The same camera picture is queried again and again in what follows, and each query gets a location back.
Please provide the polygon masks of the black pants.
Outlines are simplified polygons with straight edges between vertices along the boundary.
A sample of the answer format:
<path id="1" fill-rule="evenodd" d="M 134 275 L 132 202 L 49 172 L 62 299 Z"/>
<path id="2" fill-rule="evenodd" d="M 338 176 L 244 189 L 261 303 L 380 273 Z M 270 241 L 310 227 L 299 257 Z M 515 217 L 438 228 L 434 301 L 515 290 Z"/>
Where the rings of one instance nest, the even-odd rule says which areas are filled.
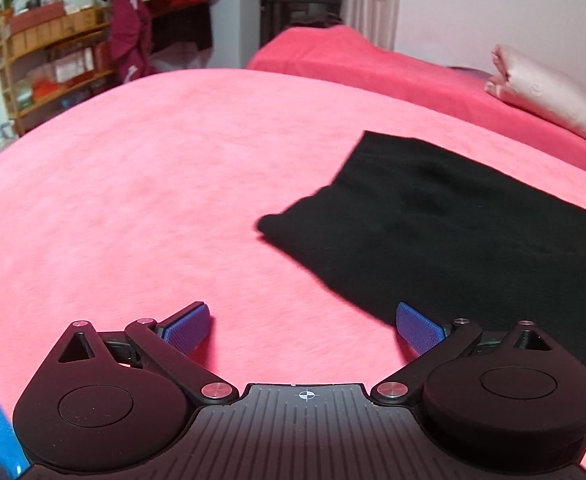
<path id="1" fill-rule="evenodd" d="M 360 309 L 537 322 L 586 366 L 586 209 L 418 139 L 366 132 L 333 181 L 256 225 Z"/>

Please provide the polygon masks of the pink bed blanket near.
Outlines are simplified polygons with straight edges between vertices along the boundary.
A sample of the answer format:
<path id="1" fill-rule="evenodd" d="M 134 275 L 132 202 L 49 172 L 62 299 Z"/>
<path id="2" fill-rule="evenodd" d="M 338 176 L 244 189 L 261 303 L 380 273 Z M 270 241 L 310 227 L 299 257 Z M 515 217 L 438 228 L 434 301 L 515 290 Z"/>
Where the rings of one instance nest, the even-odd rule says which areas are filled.
<path id="1" fill-rule="evenodd" d="M 137 80 L 0 154 L 0 403 L 30 479 L 586 479 L 586 366 L 537 322 L 418 356 L 256 227 L 363 133 L 586 209 L 586 172 L 462 120 L 253 70 Z M 188 304 L 211 333 L 155 333 Z"/>

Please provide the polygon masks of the red bed cover far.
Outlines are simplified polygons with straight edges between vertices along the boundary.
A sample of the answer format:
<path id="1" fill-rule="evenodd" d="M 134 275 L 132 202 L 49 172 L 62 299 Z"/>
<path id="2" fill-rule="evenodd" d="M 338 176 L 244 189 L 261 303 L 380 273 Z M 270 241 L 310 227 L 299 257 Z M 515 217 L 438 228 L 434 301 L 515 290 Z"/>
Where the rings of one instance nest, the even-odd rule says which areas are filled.
<path id="1" fill-rule="evenodd" d="M 586 140 L 500 102 L 485 80 L 375 47 L 354 29 L 292 27 L 253 56 L 250 70 L 345 84 L 417 104 L 561 159 L 586 171 Z"/>

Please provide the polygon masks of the wooden shelf unit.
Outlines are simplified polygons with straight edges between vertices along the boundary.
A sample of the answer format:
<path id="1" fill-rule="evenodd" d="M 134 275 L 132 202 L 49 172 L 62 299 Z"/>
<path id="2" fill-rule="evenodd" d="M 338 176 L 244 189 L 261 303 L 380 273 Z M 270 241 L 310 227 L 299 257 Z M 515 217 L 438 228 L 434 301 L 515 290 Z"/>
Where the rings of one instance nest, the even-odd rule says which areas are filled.
<path id="1" fill-rule="evenodd" d="M 54 15 L 60 9 L 52 3 L 0 21 L 0 93 L 18 136 L 116 84 L 110 6 Z"/>

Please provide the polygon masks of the hanging clothes on rack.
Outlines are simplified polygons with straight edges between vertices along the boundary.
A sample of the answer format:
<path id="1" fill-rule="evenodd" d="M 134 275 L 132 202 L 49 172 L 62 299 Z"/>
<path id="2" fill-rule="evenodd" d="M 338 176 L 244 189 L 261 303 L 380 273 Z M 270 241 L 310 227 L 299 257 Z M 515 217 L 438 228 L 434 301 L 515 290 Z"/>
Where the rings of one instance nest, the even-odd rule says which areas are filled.
<path id="1" fill-rule="evenodd" d="M 110 62 L 122 84 L 205 68 L 213 54 L 216 0 L 102 0 L 112 6 Z"/>

